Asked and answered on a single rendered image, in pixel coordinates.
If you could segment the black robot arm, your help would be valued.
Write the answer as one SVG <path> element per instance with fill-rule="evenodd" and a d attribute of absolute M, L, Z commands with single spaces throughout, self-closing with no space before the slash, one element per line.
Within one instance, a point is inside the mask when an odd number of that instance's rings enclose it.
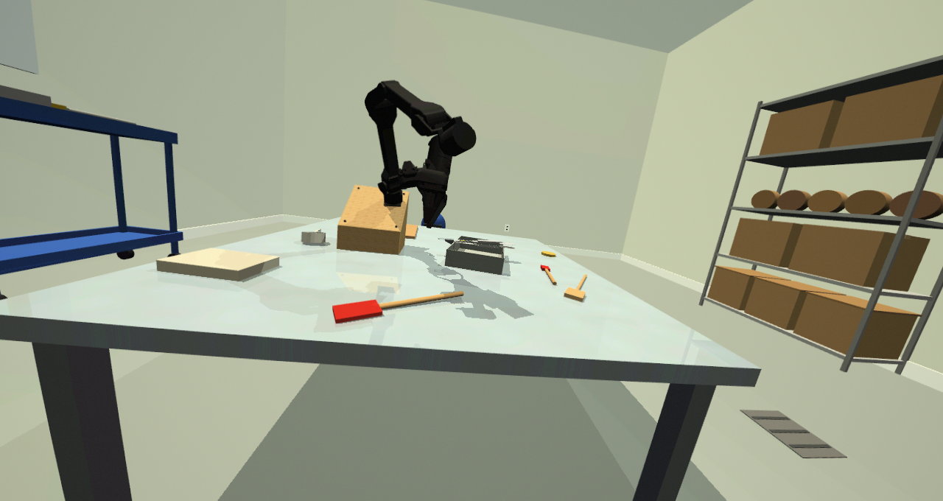
<path fill-rule="evenodd" d="M 410 117 L 411 126 L 421 136 L 433 136 L 430 139 L 428 156 L 437 155 L 447 158 L 452 163 L 452 156 L 463 154 L 474 147 L 476 134 L 474 128 L 462 117 L 452 118 L 443 106 L 424 102 L 411 94 L 397 80 L 380 82 L 368 92 L 365 99 L 368 115 L 377 125 L 379 144 L 382 152 L 384 169 L 382 182 L 378 185 L 384 196 L 384 206 L 398 206 L 403 203 L 402 189 L 416 186 L 416 173 L 427 165 L 418 168 L 411 161 L 404 161 L 399 168 L 396 143 L 392 125 L 396 119 L 396 109 Z"/>

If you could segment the grey rectangular roasting tin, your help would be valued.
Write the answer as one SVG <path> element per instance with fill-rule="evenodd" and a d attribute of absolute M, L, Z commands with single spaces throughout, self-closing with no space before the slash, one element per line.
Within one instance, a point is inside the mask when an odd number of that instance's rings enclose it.
<path fill-rule="evenodd" d="M 474 245 L 463 245 L 463 243 L 453 242 L 446 248 L 445 265 L 452 268 L 462 268 L 467 270 L 480 270 L 484 273 L 493 273 L 493 275 L 502 275 L 505 259 L 505 247 L 499 247 L 499 243 L 479 242 L 478 238 L 469 238 L 460 236 L 460 240 L 468 240 L 468 243 Z M 478 242 L 474 242 L 478 240 Z M 493 245 L 497 248 L 478 247 L 476 245 Z"/>

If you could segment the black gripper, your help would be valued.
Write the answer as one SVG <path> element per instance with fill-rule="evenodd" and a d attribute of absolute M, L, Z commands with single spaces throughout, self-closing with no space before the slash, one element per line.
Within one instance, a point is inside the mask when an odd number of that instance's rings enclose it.
<path fill-rule="evenodd" d="M 422 168 L 416 173 L 416 186 L 422 195 L 424 223 L 427 228 L 431 228 L 446 206 L 451 161 L 443 156 L 431 155 L 425 159 L 425 165 L 426 169 Z"/>

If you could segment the grey metal bowl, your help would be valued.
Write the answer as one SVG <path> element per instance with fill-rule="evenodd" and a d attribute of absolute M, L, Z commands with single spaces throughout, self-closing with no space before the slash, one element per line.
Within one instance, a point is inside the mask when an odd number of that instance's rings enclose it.
<path fill-rule="evenodd" d="M 316 230 L 316 231 L 313 231 L 313 232 L 312 232 L 312 231 L 303 231 L 303 232 L 302 232 L 302 242 L 308 242 L 308 243 L 322 243 L 322 242 L 326 242 L 326 233 L 324 233 L 324 232 L 318 232 L 318 231 L 320 231 L 320 229 L 318 229 L 318 230 Z"/>

